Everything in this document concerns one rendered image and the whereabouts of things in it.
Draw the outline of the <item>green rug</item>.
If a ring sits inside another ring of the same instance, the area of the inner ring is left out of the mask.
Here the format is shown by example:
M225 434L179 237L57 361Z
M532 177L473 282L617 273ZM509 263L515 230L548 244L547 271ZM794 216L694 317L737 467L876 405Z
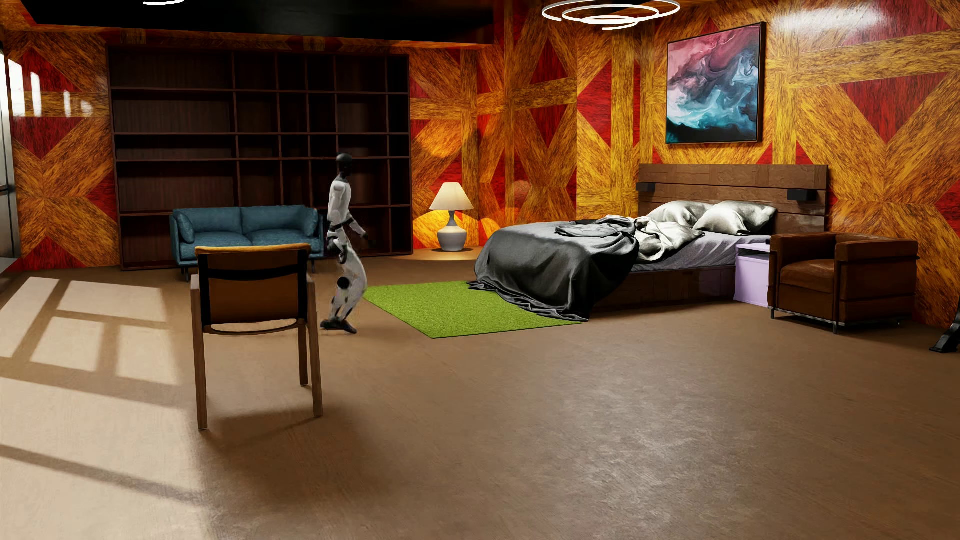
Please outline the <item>green rug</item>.
M574 325L524 310L464 281L371 286L365 299L428 338L455 338Z

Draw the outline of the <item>white table lamp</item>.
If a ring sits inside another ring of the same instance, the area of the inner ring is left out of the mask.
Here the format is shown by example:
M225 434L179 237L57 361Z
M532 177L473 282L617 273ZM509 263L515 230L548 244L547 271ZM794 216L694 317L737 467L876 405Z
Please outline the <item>white table lamp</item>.
M468 232L459 226L455 219L456 212L470 211L474 208L460 182L444 182L429 209L431 211L447 211L448 223L437 232L437 239L441 251L460 252L464 249Z

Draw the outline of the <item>dark grey blanket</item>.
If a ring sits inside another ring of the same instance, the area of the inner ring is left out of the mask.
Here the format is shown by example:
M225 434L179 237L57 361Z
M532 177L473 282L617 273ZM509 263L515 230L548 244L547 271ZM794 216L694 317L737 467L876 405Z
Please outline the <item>dark grey blanket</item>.
M635 264L657 262L703 234L677 222L620 215L502 227L480 252L468 286L531 313L583 322Z

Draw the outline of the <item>white humanoid robot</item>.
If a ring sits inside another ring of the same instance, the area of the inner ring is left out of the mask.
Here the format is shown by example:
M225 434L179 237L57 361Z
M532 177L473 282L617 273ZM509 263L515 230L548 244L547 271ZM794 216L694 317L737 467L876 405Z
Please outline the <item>white humanoid robot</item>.
M347 320L360 303L368 286L365 268L354 250L347 229L352 229L363 239L368 238L366 230L354 219L350 205L352 201L353 157L349 153L339 153L336 157L338 176L331 183L328 197L328 221L326 233L327 250L336 255L342 275L338 278L337 289L330 301L329 315L320 323L325 330L341 330L355 335L357 329Z

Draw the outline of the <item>grey pillow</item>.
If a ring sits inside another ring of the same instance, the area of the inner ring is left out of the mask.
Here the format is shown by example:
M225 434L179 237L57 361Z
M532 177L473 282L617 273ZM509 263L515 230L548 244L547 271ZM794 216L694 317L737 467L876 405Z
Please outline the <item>grey pillow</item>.
M646 216L655 222L676 222L684 227L695 228L699 219L714 205L705 202L666 202Z
M753 236L764 229L776 212L774 206L759 202L718 202L699 218L693 228L729 236Z

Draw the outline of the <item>wooden chair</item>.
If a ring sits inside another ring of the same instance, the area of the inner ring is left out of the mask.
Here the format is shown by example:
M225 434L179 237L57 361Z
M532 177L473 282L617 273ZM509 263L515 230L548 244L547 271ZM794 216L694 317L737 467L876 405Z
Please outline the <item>wooden chair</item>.
M198 247L190 279L198 428L208 428L205 335L260 336L297 330L299 383L324 413L316 287L306 243Z

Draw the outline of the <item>teal two-seat sofa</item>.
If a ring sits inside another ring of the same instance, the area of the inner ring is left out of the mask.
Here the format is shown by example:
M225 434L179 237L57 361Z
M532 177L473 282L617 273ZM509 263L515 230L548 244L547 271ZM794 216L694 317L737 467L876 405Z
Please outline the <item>teal two-seat sofa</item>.
M172 253L180 268L198 265L197 247L248 247L307 243L310 261L325 256L320 236L325 215L313 207L256 205L174 209L170 216Z

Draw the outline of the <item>wooden bed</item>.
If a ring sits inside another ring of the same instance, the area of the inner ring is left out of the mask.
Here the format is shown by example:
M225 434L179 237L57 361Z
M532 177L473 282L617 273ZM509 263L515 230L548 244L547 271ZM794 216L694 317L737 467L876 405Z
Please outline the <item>wooden bed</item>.
M655 262L638 262L617 289L594 303L592 312L732 300L737 246L761 243L781 233L819 233L826 228L829 170L825 165L642 164L639 182L654 193L638 193L640 215L671 201L716 204L755 202L776 208L757 234L706 232ZM788 189L818 190L816 202L791 202Z

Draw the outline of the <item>lavender nightstand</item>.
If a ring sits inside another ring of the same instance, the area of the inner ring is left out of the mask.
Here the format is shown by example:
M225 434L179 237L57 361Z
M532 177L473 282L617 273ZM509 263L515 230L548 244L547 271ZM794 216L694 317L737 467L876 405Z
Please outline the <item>lavender nightstand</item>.
M770 244L742 243L736 250L733 299L768 309Z

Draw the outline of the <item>dark wooden bookshelf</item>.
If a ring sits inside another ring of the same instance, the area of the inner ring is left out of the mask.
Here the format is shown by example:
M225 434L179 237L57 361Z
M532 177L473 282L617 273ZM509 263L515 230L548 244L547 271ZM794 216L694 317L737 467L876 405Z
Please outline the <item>dark wooden bookshelf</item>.
M408 55L113 47L108 67L123 269L175 266L176 209L323 211L340 153L363 255L413 252Z

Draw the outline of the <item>abstract framed painting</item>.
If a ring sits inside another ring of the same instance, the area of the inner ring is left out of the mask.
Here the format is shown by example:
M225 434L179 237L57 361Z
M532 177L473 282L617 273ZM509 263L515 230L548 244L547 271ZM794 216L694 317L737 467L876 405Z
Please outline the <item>abstract framed painting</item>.
M762 140L765 22L672 41L667 144Z

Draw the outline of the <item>black object at edge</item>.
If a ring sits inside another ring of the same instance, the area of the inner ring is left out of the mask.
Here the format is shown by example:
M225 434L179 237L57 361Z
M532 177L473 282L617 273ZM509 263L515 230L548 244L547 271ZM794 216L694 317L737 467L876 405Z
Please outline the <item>black object at edge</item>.
M960 300L951 326L942 334L937 343L929 348L940 354L954 353L960 349Z

